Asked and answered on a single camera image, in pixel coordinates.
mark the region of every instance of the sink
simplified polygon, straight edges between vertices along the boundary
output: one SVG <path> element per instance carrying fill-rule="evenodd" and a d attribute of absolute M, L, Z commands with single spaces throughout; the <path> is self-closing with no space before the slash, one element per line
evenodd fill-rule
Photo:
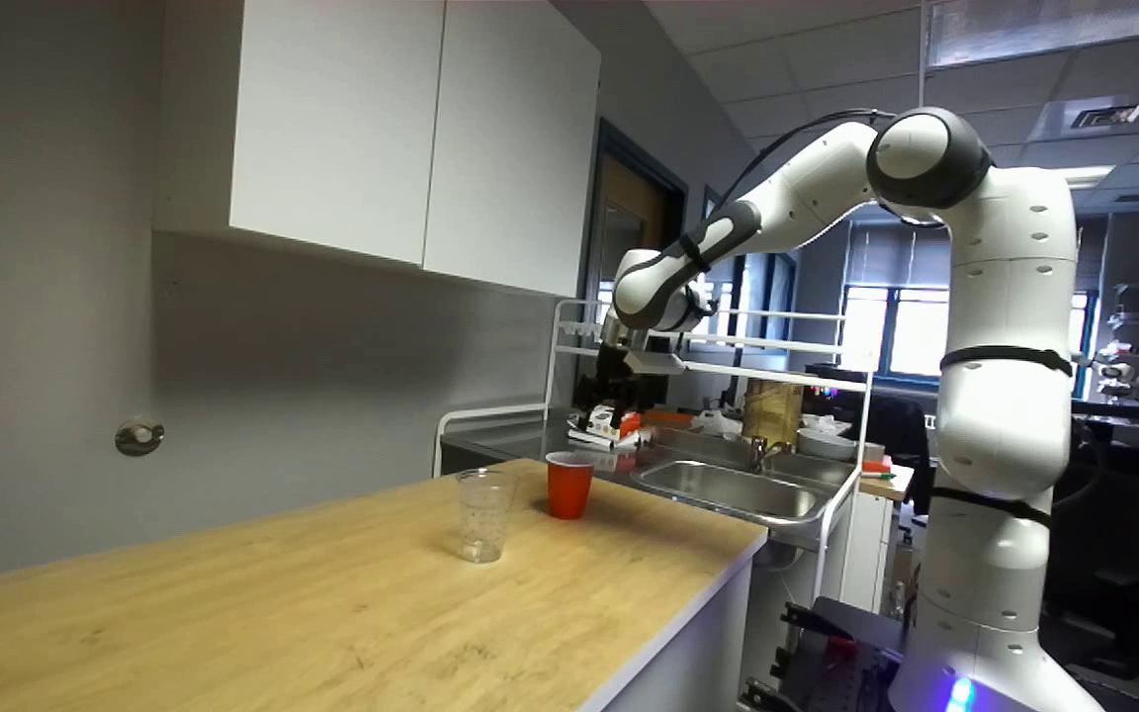
<path fill-rule="evenodd" d="M 686 499 L 730 512 L 807 516 L 814 510 L 814 495 L 794 481 L 727 469 L 694 457 L 658 464 L 643 469 L 640 481 L 673 499 Z"/>

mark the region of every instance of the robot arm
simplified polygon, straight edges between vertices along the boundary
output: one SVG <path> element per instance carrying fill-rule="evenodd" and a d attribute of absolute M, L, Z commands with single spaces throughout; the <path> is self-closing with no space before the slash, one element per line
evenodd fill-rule
<path fill-rule="evenodd" d="M 614 280 L 614 336 L 686 330 L 694 272 L 739 250 L 800 250 L 863 200 L 954 235 L 950 342 L 935 386 L 935 503 L 892 709 L 1095 709 L 1034 642 L 1050 481 L 1068 464 L 1076 214 L 1062 179 L 999 171 L 950 110 L 883 129 L 843 123 L 673 250 L 633 250 Z"/>

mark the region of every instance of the red cup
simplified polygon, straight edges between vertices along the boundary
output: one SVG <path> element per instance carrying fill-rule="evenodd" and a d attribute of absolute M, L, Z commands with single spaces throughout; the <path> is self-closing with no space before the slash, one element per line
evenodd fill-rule
<path fill-rule="evenodd" d="M 591 457 L 575 450 L 544 453 L 544 510 L 552 516 L 579 516 L 591 491 Z"/>

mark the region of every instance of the upper cabinet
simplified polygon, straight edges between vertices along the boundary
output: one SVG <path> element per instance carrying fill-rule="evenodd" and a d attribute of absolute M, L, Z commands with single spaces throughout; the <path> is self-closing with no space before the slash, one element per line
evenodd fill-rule
<path fill-rule="evenodd" d="M 165 0 L 158 228 L 570 297 L 598 68 L 541 0 Z"/>

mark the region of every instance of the ceiling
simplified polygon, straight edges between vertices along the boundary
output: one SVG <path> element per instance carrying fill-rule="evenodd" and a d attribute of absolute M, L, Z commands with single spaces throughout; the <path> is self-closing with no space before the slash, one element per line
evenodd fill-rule
<path fill-rule="evenodd" d="M 839 106 L 950 106 L 999 167 L 1115 167 L 1080 214 L 1139 214 L 1139 123 L 1032 137 L 1042 106 L 1139 97 L 1139 40 L 921 71 L 921 0 L 643 0 L 749 146 Z"/>

